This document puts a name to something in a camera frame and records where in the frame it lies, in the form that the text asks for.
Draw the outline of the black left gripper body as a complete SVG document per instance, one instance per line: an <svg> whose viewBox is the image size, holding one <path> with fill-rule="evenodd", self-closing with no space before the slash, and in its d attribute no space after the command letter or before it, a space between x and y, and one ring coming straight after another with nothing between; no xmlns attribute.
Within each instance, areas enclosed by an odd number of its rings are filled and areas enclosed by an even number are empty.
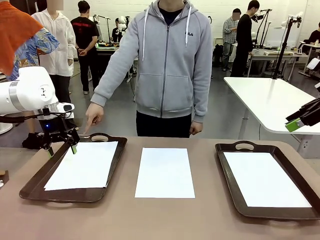
<svg viewBox="0 0 320 240"><path fill-rule="evenodd" d="M41 127L45 137L66 138L67 125L62 117L41 120Z"/></svg>

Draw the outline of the person's right hand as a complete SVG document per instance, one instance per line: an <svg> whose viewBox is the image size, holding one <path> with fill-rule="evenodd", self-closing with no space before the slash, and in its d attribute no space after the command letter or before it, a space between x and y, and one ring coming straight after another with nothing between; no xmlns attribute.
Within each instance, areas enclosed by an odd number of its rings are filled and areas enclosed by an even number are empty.
<svg viewBox="0 0 320 240"><path fill-rule="evenodd" d="M88 132L91 126L97 125L102 121L104 116L104 108L96 103L91 102L86 114L87 121L84 129L84 134Z"/></svg>

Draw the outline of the person's left hand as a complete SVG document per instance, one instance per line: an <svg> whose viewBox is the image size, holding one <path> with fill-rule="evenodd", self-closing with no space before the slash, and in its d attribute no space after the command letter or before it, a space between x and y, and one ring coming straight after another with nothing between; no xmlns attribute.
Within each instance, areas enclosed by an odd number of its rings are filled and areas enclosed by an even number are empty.
<svg viewBox="0 0 320 240"><path fill-rule="evenodd" d="M203 131L203 123L202 122L196 122L196 121L192 121L191 126L190 126L190 130L189 130L189 134L190 135L196 135L198 133L201 133Z"/></svg>

